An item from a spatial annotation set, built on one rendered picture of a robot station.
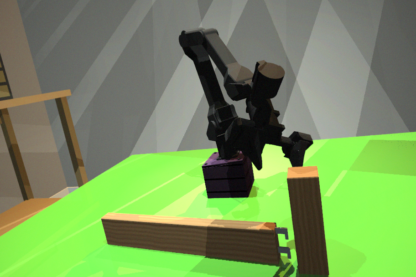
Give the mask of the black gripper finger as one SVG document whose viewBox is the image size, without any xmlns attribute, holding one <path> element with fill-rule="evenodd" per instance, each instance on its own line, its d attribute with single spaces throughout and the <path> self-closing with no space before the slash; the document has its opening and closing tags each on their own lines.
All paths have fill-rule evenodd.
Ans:
<svg viewBox="0 0 416 277">
<path fill-rule="evenodd" d="M 284 157 L 290 160 L 292 167 L 303 167 L 306 149 L 309 146 L 309 142 L 300 140 Z"/>
<path fill-rule="evenodd" d="M 258 130 L 245 128 L 232 143 L 235 148 L 242 149 L 257 170 L 262 169 L 262 155 Z"/>
</svg>

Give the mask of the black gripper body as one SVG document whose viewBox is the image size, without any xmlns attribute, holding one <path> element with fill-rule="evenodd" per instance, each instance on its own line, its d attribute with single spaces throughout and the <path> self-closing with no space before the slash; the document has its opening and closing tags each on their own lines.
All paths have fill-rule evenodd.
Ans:
<svg viewBox="0 0 416 277">
<path fill-rule="evenodd" d="M 232 145 L 243 129 L 251 128 L 258 130 L 260 143 L 280 146 L 284 154 L 289 152 L 300 140 L 309 142 L 310 146 L 313 144 L 311 135 L 306 133 L 294 131 L 289 137 L 282 136 L 285 126 L 279 124 L 277 119 L 279 115 L 280 112 L 274 110 L 272 106 L 255 107 L 250 112 L 250 120 L 237 117 L 231 123 L 225 132 L 226 143 Z"/>
</svg>

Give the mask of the wooden rail with metal hooks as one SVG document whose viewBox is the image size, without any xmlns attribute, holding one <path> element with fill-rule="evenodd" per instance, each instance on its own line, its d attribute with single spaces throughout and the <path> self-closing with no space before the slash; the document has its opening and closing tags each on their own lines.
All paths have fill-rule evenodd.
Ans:
<svg viewBox="0 0 416 277">
<path fill-rule="evenodd" d="M 276 222 L 235 221 L 108 212 L 101 218 L 107 244 L 250 262 L 279 264 L 286 227 Z"/>
</svg>

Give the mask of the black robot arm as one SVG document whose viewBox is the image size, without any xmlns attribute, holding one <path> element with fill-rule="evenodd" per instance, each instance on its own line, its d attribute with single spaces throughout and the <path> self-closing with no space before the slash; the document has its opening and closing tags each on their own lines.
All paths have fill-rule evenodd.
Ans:
<svg viewBox="0 0 416 277">
<path fill-rule="evenodd" d="M 215 28 L 202 27 L 183 30 L 179 36 L 184 53 L 193 60 L 201 85 L 209 104 L 207 137 L 216 141 L 219 156 L 217 160 L 238 157 L 239 148 L 225 141 L 225 132 L 238 117 L 233 104 L 228 104 L 222 94 L 211 60 L 224 77 L 224 88 L 233 101 L 246 98 L 246 113 L 257 106 L 272 106 L 274 98 L 285 75 L 285 70 L 265 60 L 258 61 L 254 74 L 240 65 Z"/>
</svg>

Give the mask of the dark brown wooden post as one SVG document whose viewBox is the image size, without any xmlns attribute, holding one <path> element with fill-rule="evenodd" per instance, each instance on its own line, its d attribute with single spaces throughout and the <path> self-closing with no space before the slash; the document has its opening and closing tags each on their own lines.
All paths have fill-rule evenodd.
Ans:
<svg viewBox="0 0 416 277">
<path fill-rule="evenodd" d="M 317 166 L 289 167 L 287 184 L 299 274 L 329 275 Z"/>
</svg>

